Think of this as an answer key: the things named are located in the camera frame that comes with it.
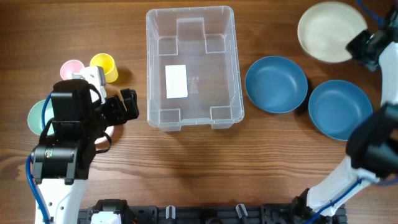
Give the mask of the cream bowl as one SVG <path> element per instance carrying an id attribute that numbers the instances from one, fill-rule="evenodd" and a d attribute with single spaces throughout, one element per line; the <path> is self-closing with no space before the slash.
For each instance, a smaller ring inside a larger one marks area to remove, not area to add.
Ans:
<path id="1" fill-rule="evenodd" d="M 297 26 L 298 41 L 311 57 L 326 63 L 352 59 L 346 46 L 368 25 L 352 6 L 326 1 L 307 9 Z"/>

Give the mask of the blue bowl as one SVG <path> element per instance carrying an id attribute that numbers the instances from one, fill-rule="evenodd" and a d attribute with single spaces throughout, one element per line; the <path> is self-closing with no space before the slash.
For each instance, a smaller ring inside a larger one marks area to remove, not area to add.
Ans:
<path id="1" fill-rule="evenodd" d="M 344 80 L 328 80 L 312 91 L 308 112 L 322 134 L 346 141 L 357 126 L 373 114 L 373 106 L 357 85 Z"/>
<path id="2" fill-rule="evenodd" d="M 297 109 L 305 101 L 308 81 L 304 71 L 291 59 L 267 56 L 248 68 L 245 89 L 259 109 L 281 114 Z"/>

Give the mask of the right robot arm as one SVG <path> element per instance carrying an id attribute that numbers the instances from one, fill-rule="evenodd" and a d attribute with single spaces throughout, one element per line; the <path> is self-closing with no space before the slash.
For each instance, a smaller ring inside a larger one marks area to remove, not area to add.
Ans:
<path id="1" fill-rule="evenodd" d="M 346 143 L 346 156 L 318 185 L 303 192 L 303 203 L 295 209 L 303 215 L 332 217 L 352 196 L 369 185 L 394 185 L 397 179 L 397 6 L 380 21 L 379 30 L 361 31 L 346 45 L 362 66 L 381 69 L 381 107 L 362 122 Z"/>

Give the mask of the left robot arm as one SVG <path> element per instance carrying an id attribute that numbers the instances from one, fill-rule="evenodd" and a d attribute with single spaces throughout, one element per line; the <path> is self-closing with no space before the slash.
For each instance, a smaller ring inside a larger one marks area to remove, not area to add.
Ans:
<path id="1" fill-rule="evenodd" d="M 25 172 L 37 202 L 36 223 L 76 223 L 98 138 L 106 128 L 139 117 L 137 93 L 132 89 L 93 101 L 99 91 L 86 80 L 60 81 L 51 93 L 54 117 L 28 156 Z"/>

